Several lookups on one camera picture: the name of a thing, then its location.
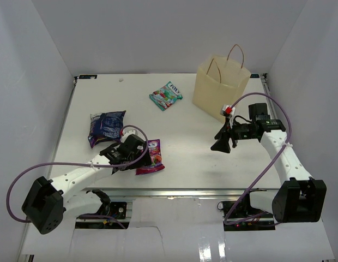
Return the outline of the purple Fox's candy bag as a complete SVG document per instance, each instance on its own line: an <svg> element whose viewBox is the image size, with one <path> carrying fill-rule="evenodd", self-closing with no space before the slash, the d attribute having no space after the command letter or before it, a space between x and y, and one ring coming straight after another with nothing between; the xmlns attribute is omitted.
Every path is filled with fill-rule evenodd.
<svg viewBox="0 0 338 262"><path fill-rule="evenodd" d="M136 175L152 174L165 168L162 163L161 146L159 139L148 141L148 153L151 159L151 164L136 169Z"/></svg>

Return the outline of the teal Fox's candy bag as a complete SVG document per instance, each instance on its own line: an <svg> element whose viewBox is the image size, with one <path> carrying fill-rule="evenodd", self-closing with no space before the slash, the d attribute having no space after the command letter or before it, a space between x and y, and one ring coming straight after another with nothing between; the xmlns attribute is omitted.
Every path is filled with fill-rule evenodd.
<svg viewBox="0 0 338 262"><path fill-rule="evenodd" d="M169 81L162 88L151 93L149 98L156 106L159 107L159 109L165 111L177 100L182 100L183 96L173 82Z"/></svg>

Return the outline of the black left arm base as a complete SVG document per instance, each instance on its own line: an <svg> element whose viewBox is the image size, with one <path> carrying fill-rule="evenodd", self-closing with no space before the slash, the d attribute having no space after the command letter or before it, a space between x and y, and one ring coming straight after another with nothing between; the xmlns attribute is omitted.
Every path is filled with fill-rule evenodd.
<svg viewBox="0 0 338 262"><path fill-rule="evenodd" d="M126 222L127 202L111 201L110 197L100 189L88 190L86 194L93 193L101 201L101 206L91 217L76 221L76 229L127 229L129 222Z"/></svg>

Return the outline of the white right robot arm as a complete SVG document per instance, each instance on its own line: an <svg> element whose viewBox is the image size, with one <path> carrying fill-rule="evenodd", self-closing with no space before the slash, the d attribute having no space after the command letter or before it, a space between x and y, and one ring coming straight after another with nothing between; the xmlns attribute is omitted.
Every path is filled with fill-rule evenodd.
<svg viewBox="0 0 338 262"><path fill-rule="evenodd" d="M235 120L235 109L224 105L220 114L225 123L215 136L212 151L230 153L239 140L256 139L266 149L281 183L277 192L251 189L240 205L244 216L252 218L260 211L273 215L278 223L318 222L327 187L304 168L291 144L288 131L278 119L272 119L265 103L249 105L249 120Z"/></svg>

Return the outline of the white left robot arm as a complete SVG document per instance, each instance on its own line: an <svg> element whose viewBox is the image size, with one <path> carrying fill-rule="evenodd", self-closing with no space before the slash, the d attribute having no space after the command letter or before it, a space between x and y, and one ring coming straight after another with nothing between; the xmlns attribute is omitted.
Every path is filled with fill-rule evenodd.
<svg viewBox="0 0 338 262"><path fill-rule="evenodd" d="M22 205L22 211L42 235L56 229L65 217L107 218L110 198L99 189L83 192L96 181L111 173L149 165L148 143L135 134L124 142L114 143L100 151L85 166L47 180L37 178Z"/></svg>

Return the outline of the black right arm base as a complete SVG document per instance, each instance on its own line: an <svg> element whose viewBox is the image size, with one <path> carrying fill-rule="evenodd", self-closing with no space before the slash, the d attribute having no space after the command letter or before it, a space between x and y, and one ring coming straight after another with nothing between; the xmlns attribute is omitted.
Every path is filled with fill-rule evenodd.
<svg viewBox="0 0 338 262"><path fill-rule="evenodd" d="M242 195L243 190L219 189L215 191L219 197L216 208L222 213L224 231L271 231L275 230L276 222L271 213L251 206L249 195L245 196L224 222L225 216L234 203Z"/></svg>

